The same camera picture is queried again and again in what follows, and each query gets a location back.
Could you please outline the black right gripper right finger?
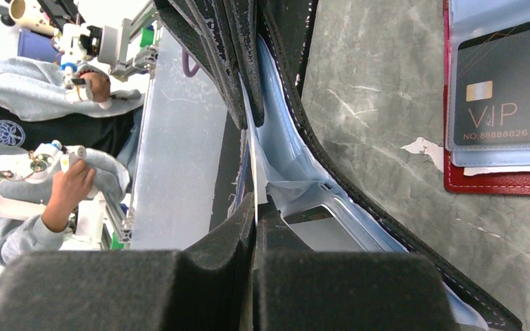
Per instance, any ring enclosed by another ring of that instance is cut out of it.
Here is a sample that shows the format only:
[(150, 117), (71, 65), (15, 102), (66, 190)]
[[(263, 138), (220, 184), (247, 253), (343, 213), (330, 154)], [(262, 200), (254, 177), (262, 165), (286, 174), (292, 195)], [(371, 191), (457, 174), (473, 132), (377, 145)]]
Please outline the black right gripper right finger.
[(256, 330), (457, 330), (435, 266), (418, 254), (316, 252), (274, 203), (257, 208)]

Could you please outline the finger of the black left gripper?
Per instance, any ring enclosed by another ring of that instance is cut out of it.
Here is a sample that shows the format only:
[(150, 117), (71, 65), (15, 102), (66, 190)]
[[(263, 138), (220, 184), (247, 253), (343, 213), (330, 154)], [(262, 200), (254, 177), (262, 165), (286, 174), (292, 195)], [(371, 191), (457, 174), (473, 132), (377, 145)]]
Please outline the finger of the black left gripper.
[(157, 0), (164, 27), (215, 83), (240, 130), (264, 123), (254, 1)]

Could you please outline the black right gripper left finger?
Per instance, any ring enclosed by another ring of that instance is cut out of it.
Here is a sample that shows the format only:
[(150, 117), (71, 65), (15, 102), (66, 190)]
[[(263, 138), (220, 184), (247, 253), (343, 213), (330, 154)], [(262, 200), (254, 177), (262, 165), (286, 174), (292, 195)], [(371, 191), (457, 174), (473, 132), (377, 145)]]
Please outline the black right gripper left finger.
[(0, 330), (238, 330), (254, 198), (185, 250), (33, 252), (0, 276)]

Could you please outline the operator hand lower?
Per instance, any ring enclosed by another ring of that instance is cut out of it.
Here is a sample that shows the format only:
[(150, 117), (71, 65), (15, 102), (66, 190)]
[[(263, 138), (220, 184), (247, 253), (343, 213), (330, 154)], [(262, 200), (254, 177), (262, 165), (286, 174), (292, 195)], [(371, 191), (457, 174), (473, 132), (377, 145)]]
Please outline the operator hand lower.
[(52, 192), (41, 215), (44, 225), (52, 232), (63, 232), (68, 217), (93, 188), (96, 171), (79, 159), (67, 172), (58, 172), (53, 178)]

